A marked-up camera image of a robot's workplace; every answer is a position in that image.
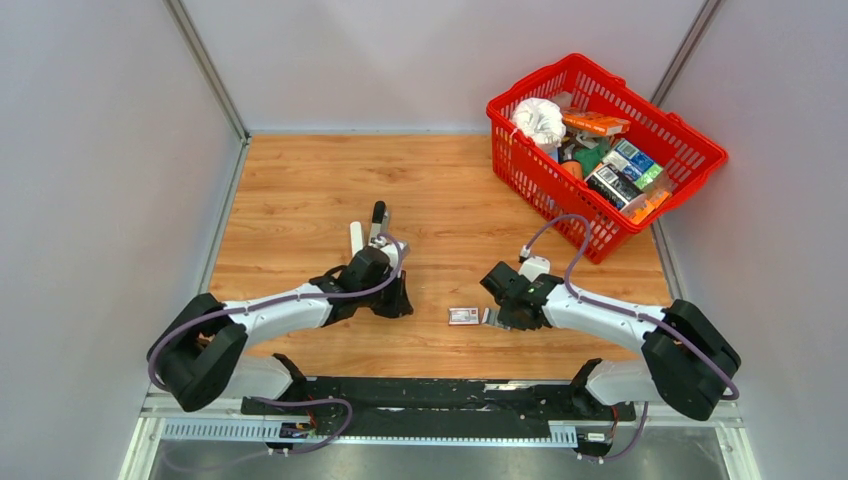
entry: green item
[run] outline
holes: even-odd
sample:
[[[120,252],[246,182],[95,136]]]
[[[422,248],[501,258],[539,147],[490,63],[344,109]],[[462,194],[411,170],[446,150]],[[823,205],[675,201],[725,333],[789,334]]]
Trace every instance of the green item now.
[[[648,186],[651,182],[654,181],[657,176],[662,173],[662,167],[657,165],[656,163],[651,166],[645,173],[636,180],[636,186],[639,187],[639,190],[644,191],[645,187]]]
[[[585,148],[574,153],[574,159],[580,162],[580,168],[583,170],[583,178],[592,173],[592,170],[601,163],[601,160],[609,151],[609,140],[604,137],[595,148]]]

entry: wooden tabletop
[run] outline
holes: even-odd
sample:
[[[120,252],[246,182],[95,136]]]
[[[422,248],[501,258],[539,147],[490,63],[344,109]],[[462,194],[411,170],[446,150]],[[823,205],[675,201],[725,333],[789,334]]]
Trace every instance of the wooden tabletop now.
[[[487,136],[258,136],[247,158],[210,290],[222,301],[295,288],[350,260],[349,224],[370,224],[383,200],[389,232],[407,241],[415,314],[361,310],[251,353],[288,355],[307,375],[568,379],[590,358],[635,355],[580,332],[448,326],[450,307],[491,307],[479,281],[544,220],[492,172]],[[561,274],[575,248],[549,231],[533,252]],[[650,232],[601,265],[581,260],[574,282],[647,304],[669,294]]]

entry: white wall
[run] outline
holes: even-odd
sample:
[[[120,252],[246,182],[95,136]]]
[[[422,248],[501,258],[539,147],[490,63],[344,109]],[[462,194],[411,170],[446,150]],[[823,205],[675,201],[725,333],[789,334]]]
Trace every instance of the white wall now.
[[[665,218],[684,286],[742,357],[766,479],[845,478],[848,7],[729,1],[664,108],[730,153]]]
[[[251,130],[487,130],[582,52],[650,96],[702,0],[184,0]]]
[[[161,1],[5,1],[0,64],[0,477],[113,479],[239,145]]]

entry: cable connector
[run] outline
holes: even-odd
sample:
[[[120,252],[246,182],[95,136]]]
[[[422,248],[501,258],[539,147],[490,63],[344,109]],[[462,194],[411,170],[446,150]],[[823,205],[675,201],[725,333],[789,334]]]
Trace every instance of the cable connector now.
[[[518,263],[524,263],[528,258],[530,258],[530,247],[522,245],[521,253],[518,254]]]

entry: red basket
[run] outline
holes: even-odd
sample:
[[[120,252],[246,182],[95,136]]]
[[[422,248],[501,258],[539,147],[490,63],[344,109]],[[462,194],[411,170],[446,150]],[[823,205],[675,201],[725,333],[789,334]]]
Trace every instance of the red basket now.
[[[630,130],[622,136],[668,172],[671,198],[642,223],[633,224],[585,182],[566,173],[509,120],[522,100],[551,98],[562,92],[572,93],[572,104],[580,109],[630,119]],[[576,53],[522,79],[489,102],[486,113],[492,119],[495,174],[548,220],[562,213],[578,213],[589,219],[592,239],[586,257],[594,263],[603,261],[625,240],[685,202],[727,162],[724,149],[679,116],[664,113],[628,89],[622,78]],[[582,223],[560,222],[556,229],[575,246],[583,242]]]

